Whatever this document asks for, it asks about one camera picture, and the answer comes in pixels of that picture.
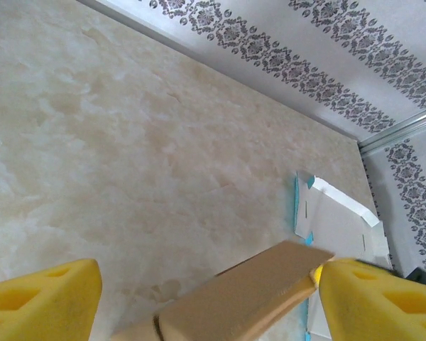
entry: yellow sponge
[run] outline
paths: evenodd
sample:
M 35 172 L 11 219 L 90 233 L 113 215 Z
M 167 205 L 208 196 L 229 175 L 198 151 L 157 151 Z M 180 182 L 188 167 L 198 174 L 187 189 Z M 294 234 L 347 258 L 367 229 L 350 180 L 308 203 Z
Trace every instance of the yellow sponge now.
M 0 341 L 87 341 L 101 296 L 94 259 L 0 283 Z
M 334 341 L 426 341 L 426 286 L 359 262 L 324 264 L 320 299 Z

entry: wallpaper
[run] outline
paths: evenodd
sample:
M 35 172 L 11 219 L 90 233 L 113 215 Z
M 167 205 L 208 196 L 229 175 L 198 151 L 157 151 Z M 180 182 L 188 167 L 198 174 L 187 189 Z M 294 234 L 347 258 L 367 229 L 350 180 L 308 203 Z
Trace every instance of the wallpaper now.
M 426 1 L 98 1 L 361 141 L 426 110 Z
M 406 276 L 426 270 L 426 131 L 364 159 L 391 259 Z

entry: marble floor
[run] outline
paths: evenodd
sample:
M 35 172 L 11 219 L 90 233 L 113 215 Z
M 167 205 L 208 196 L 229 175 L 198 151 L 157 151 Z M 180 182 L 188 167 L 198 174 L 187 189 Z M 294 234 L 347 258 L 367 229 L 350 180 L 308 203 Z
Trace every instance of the marble floor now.
M 355 141 L 76 1 L 0 1 L 0 281 L 97 259 L 91 340 L 291 238 L 300 169 L 374 210 Z

